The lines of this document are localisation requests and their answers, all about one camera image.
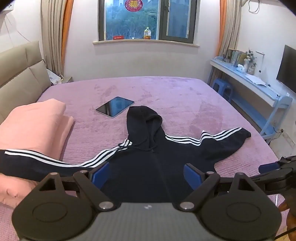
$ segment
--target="white stripe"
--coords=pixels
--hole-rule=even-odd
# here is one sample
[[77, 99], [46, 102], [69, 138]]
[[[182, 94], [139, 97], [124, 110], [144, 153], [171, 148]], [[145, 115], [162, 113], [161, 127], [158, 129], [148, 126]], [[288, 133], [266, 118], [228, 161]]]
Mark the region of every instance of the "white stripe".
[[[238, 129], [236, 129], [236, 130], [234, 130], [234, 131], [232, 131], [232, 132], [228, 133], [227, 135], [224, 135], [224, 136], [222, 136], [220, 138], [213, 138], [213, 136], [204, 136], [201, 140], [204, 140], [204, 139], [215, 139], [216, 141], [220, 141], [220, 140], [223, 140], [223, 139], [229, 137], [230, 135], [232, 135], [233, 133], [235, 133], [235, 132], [237, 132], [239, 130], [241, 130], [241, 128], [238, 128]], [[177, 142], [177, 143], [181, 143], [181, 144], [192, 144], [192, 145], [195, 145], [195, 146], [200, 146], [201, 143], [202, 143], [202, 142], [196, 143], [196, 142], [193, 142], [191, 140], [181, 142], [180, 140], [177, 141], [177, 140], [168, 138], [167, 136], [165, 138], [168, 139], [169, 141], [173, 141], [173, 142]]]
[[193, 138], [193, 137], [176, 137], [176, 136], [169, 136], [169, 135], [167, 135], [167, 136], [168, 136], [168, 137], [171, 137], [171, 138], [173, 138], [173, 139], [186, 139], [186, 138], [190, 138], [190, 139], [192, 139], [192, 140], [195, 140], [195, 141], [199, 142], [205, 134], [208, 134], [208, 135], [210, 135], [210, 136], [212, 136], [212, 137], [219, 137], [221, 134], [222, 134], [222, 135], [226, 135], [227, 133], [229, 133], [229, 132], [231, 132], [231, 131], [233, 131], [233, 130], [235, 130], [235, 129], [237, 129], [237, 128], [234, 128], [234, 129], [231, 129], [231, 130], [227, 130], [227, 131], [221, 131], [221, 132], [219, 132], [218, 134], [213, 135], [213, 136], [212, 136], [211, 134], [207, 133], [206, 131], [202, 131], [202, 134], [201, 134], [200, 139], [195, 139], [195, 138]]
[[[132, 144], [132, 142], [130, 142], [129, 140], [126, 139], [124, 141], [124, 145], [123, 146], [131, 145], [131, 144]], [[117, 151], [118, 148], [120, 148], [120, 147], [117, 146], [117, 147], [114, 147], [112, 149], [102, 150], [98, 155], [96, 155], [91, 160], [88, 160], [88, 161], [86, 161], [84, 163], [77, 164], [77, 165], [72, 165], [72, 164], [69, 164], [69, 163], [66, 163], [66, 162], [61, 162], [59, 160], [55, 160], [55, 159], [52, 159], [50, 157], [44, 156], [44, 155], [42, 155], [40, 153], [35, 153], [34, 151], [10, 149], [10, 151], [21, 151], [21, 152], [24, 152], [24, 153], [21, 153], [21, 152], [19, 152], [19, 153], [9, 152], [9, 150], [5, 151], [4, 153], [7, 154], [7, 155], [11, 155], [11, 156], [26, 156], [26, 157], [30, 157], [30, 158], [33, 158], [33, 159], [38, 160], [40, 162], [43, 162], [43, 163], [46, 163], [46, 164], [50, 164], [50, 165], [54, 165], [54, 166], [58, 166], [58, 167], [96, 167], [99, 164], [101, 164], [102, 162], [104, 162], [105, 160], [107, 160], [109, 157], [111, 157]], [[96, 159], [104, 151], [111, 151], [111, 153], [108, 152], [109, 153], [108, 155], [103, 155], [99, 159]], [[42, 159], [42, 158], [39, 158], [39, 157], [36, 157], [36, 156], [32, 156], [32, 155], [29, 154], [29, 152], [34, 153], [35, 155], [38, 155], [38, 156], [45, 157], [46, 159], [57, 161], [59, 163], [54, 163], [54, 162], [51, 162], [51, 161], [48, 161], [48, 160], [45, 160], [45, 159]]]
[[221, 137], [223, 137], [223, 136], [226, 136], [228, 133], [230, 133], [230, 132], [232, 132], [232, 131], [234, 131], [234, 130], [236, 130], [236, 129], [237, 129], [237, 128], [235, 128], [235, 129], [231, 129], [231, 130], [228, 130], [228, 131], [224, 131], [225, 133], [223, 133], [223, 134], [221, 134], [221, 135], [214, 135], [214, 136], [212, 136], [211, 134], [209, 134], [209, 133], [207, 133], [207, 132], [204, 132], [204, 133], [202, 134], [202, 136], [201, 136], [200, 139], [195, 139], [195, 138], [192, 138], [192, 137], [179, 137], [179, 138], [172, 138], [172, 139], [175, 140], [175, 141], [191, 141], [191, 142], [193, 142], [193, 143], [199, 144], [199, 143], [201, 143], [201, 141], [204, 139], [204, 137], [207, 136], [207, 135], [211, 136], [211, 137], [214, 138], [214, 139], [218, 139], [218, 138], [221, 138]]

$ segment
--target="hood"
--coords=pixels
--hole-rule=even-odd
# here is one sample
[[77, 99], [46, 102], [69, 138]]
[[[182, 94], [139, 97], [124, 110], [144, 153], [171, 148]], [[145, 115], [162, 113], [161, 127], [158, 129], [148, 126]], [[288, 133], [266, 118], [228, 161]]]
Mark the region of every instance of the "hood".
[[127, 113], [128, 139], [140, 149], [155, 148], [156, 136], [165, 137], [162, 117], [147, 106], [131, 106]]

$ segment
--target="bed headboard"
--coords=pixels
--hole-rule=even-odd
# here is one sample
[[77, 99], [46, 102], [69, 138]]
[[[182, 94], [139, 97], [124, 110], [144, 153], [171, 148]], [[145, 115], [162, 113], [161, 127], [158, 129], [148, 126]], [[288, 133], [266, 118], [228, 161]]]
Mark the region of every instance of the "bed headboard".
[[39, 42], [0, 53], [0, 124], [20, 105], [34, 103], [51, 82]]

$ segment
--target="metal screw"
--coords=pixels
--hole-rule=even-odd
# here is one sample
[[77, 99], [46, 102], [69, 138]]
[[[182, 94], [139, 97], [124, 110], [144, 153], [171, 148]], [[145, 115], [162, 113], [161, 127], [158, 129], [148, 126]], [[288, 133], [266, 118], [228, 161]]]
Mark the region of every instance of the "metal screw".
[[180, 207], [184, 210], [190, 210], [194, 208], [194, 204], [192, 202], [181, 202]]
[[101, 203], [99, 204], [99, 207], [100, 207], [101, 209], [111, 209], [111, 208], [113, 208], [113, 206], [114, 206], [114, 204], [111, 203], [111, 202], [109, 202], [109, 201], [101, 202]]

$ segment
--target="row of books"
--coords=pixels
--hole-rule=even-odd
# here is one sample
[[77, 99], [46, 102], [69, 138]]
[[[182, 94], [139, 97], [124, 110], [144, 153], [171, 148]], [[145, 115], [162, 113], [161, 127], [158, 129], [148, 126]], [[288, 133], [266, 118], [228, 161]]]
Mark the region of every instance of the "row of books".
[[239, 64], [244, 65], [244, 59], [247, 57], [245, 52], [229, 49], [228, 59], [232, 66], [237, 67]]

